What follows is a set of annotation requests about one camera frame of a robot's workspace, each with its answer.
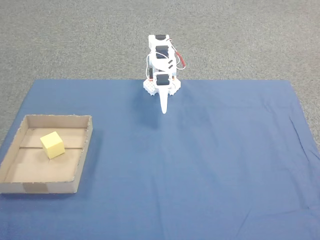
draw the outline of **yellow block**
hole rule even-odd
[[[64,154],[66,152],[65,145],[56,131],[40,138],[43,150],[49,159]]]

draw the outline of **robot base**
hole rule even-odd
[[[175,78],[174,80],[171,81],[170,83],[170,88],[169,88],[169,94],[173,95],[175,94],[179,88],[181,87],[181,82]],[[145,80],[143,82],[143,88],[151,95],[155,95],[158,93],[158,89],[155,88],[154,81],[153,80]]]

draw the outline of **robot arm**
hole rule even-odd
[[[169,35],[149,35],[149,48],[150,53],[147,56],[146,67],[147,79],[143,82],[143,87],[151,95],[159,94],[161,110],[165,114],[168,106],[168,94],[175,94],[181,87],[181,82],[177,79],[177,69],[180,69],[177,68],[177,64],[181,61],[182,69],[186,65],[181,55],[171,44]]]

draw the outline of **cardboard box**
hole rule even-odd
[[[40,138],[54,131],[65,153],[49,159]],[[0,193],[76,193],[92,131],[89,115],[26,115],[0,165]]]

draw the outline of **blue tablecloth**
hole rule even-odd
[[[319,240],[320,155],[287,81],[37,80],[27,114],[92,115],[76,194],[2,194],[0,240]]]

